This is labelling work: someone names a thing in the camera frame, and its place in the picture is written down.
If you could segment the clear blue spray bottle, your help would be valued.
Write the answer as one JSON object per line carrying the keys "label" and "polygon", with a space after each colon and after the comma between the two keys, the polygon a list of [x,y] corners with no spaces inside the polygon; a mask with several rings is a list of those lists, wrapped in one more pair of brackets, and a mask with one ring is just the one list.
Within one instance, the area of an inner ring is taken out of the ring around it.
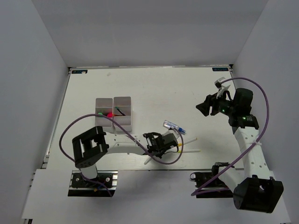
{"label": "clear blue spray bottle", "polygon": [[181,134],[185,134],[186,133],[186,130],[184,130],[183,128],[181,128],[180,126],[168,121],[168,120],[165,120],[163,122],[163,126],[165,128],[168,128],[168,129],[177,129]]}

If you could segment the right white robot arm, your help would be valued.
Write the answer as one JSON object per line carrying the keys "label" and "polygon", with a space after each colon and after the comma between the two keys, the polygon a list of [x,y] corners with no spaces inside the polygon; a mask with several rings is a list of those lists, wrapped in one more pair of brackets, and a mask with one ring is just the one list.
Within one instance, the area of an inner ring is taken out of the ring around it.
{"label": "right white robot arm", "polygon": [[283,183],[274,179],[261,147],[259,124],[251,112],[253,92],[248,89],[235,90],[233,99],[221,91],[207,95],[196,108],[204,116],[222,113],[228,116],[233,135],[240,148],[240,156],[232,163],[216,163],[211,178],[193,192],[194,196],[205,193],[203,188],[213,183],[226,185],[233,193],[238,210],[272,213],[284,191]]}

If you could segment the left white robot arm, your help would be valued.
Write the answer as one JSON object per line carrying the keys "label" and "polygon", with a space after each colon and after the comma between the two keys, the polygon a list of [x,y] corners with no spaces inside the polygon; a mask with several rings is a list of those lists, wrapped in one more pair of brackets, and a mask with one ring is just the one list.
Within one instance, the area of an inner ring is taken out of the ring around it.
{"label": "left white robot arm", "polygon": [[136,154],[162,156],[170,149],[178,148],[176,130],[170,129],[164,134],[151,132],[133,136],[112,134],[103,131],[101,126],[93,127],[72,140],[75,167],[83,173],[83,181],[88,186],[98,183],[96,163],[107,154]]}

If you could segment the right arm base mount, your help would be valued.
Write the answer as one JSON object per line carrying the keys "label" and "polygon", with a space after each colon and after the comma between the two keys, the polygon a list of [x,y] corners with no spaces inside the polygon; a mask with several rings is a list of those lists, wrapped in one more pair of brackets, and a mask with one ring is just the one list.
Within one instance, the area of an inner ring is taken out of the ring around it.
{"label": "right arm base mount", "polygon": [[[193,172],[190,174],[190,180],[195,182],[195,188],[199,188],[202,184],[212,179],[216,174],[218,174],[220,168],[227,167],[228,162],[216,162],[209,172]],[[226,184],[219,180],[218,178],[208,184],[206,187],[200,190],[210,191],[204,194],[196,195],[196,198],[232,198],[233,193],[231,190],[221,190],[222,188],[227,188]]]}

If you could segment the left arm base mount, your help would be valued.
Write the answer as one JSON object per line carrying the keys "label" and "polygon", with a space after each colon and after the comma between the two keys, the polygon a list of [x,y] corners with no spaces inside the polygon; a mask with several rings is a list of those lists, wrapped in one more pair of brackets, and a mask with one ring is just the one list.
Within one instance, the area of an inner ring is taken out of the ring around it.
{"label": "left arm base mount", "polygon": [[117,171],[98,171],[98,176],[86,180],[79,171],[73,171],[68,189],[69,197],[112,197],[116,191]]}

